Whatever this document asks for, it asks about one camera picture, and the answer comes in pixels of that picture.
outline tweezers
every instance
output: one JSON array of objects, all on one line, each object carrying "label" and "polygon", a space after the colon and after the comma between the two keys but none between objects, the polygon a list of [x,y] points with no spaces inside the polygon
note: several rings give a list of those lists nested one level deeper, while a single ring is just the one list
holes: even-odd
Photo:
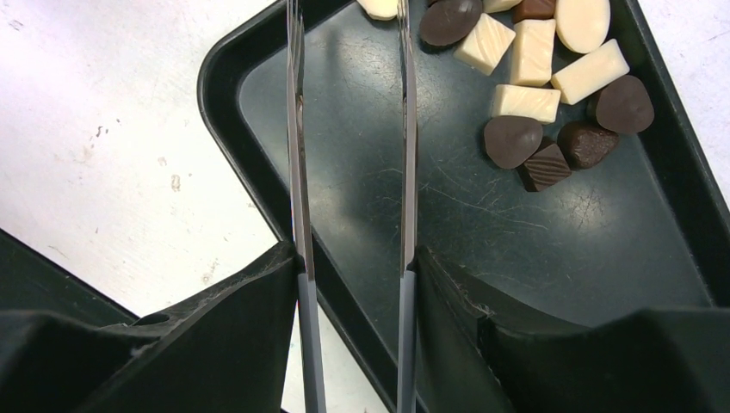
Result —
[{"label": "tweezers", "polygon": [[304,20],[300,0],[287,0],[287,137],[291,184],[292,231],[297,255],[301,360],[307,413],[325,413],[325,378],[319,340],[317,284],[314,280],[312,228],[306,185],[302,111]]},{"label": "tweezers", "polygon": [[398,413],[416,411],[416,272],[418,223],[418,120],[409,0],[398,1],[400,74],[403,84],[403,211],[400,222]]}]

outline black plastic part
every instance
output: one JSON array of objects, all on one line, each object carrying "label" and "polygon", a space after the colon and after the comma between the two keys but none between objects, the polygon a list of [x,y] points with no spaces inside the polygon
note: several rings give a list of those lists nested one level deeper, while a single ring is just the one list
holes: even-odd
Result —
[{"label": "black plastic part", "polygon": [[[199,78],[201,114],[280,239],[289,239],[284,3],[226,36]],[[481,154],[509,54],[491,77],[416,52],[419,239],[510,297],[596,326],[653,305],[730,302],[727,207],[639,6],[613,0],[617,38],[657,109],[596,168],[539,194]],[[412,21],[426,8],[414,3]],[[356,4],[305,6],[305,134],[320,303],[392,410],[402,175],[397,25]],[[496,14],[512,26],[509,14]],[[577,58],[556,43],[554,69]],[[546,134],[585,118],[563,106]]]},{"label": "black plastic part", "polygon": [[727,309],[644,310],[591,329],[528,307],[426,249],[418,262],[431,413],[730,410]]},{"label": "black plastic part", "polygon": [[279,412],[296,303],[294,248],[136,324],[0,313],[0,411]]},{"label": "black plastic part", "polygon": [[0,230],[0,311],[53,311],[91,325],[137,318],[68,271]]}]

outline scratched tray surface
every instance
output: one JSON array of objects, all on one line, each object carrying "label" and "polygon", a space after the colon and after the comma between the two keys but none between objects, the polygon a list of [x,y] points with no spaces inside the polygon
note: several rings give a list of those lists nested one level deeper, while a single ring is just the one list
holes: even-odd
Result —
[{"label": "scratched tray surface", "polygon": [[[412,7],[418,22],[424,7]],[[509,20],[500,15],[502,22]],[[574,59],[560,50],[555,68]],[[690,247],[640,140],[625,136],[596,168],[539,193],[481,153],[494,87],[451,52],[416,53],[421,244],[547,313],[597,325],[648,305],[711,305]],[[390,352],[397,348],[402,175],[400,65],[394,22],[356,3],[306,35],[305,134],[312,222]],[[240,113],[288,181],[285,55],[253,69]],[[561,107],[546,127],[583,119]]]}]

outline stained white surface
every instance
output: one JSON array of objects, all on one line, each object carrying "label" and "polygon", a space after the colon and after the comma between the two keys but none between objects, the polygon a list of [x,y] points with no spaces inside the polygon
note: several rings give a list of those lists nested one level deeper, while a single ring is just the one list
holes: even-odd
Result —
[{"label": "stained white surface", "polygon": [[[274,237],[204,127],[195,82],[213,44],[269,3],[0,0],[0,227],[140,316],[264,252]],[[730,2],[641,4],[730,194]],[[385,411],[320,316],[330,412]]]}]

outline milk chocolate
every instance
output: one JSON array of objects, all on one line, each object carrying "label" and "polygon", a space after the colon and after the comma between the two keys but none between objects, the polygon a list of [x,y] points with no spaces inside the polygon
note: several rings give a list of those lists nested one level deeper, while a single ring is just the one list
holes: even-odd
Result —
[{"label": "milk chocolate", "polygon": [[512,12],[512,22],[549,20],[555,15],[555,0],[522,0]]},{"label": "milk chocolate", "polygon": [[544,138],[535,155],[520,169],[525,188],[540,192],[571,175],[570,167],[560,148],[550,139]]},{"label": "milk chocolate", "polygon": [[596,93],[588,115],[598,125],[616,133],[639,133],[654,121],[654,107],[644,83],[626,75]]},{"label": "milk chocolate", "polygon": [[520,166],[542,141],[542,125],[522,116],[499,116],[484,128],[486,155],[505,170]]},{"label": "milk chocolate", "polygon": [[480,0],[440,0],[421,19],[421,40],[431,46],[448,46],[467,37],[483,9]]},{"label": "milk chocolate", "polygon": [[618,134],[589,122],[570,122],[560,129],[558,146],[568,163],[587,170],[603,161],[619,143]]}]

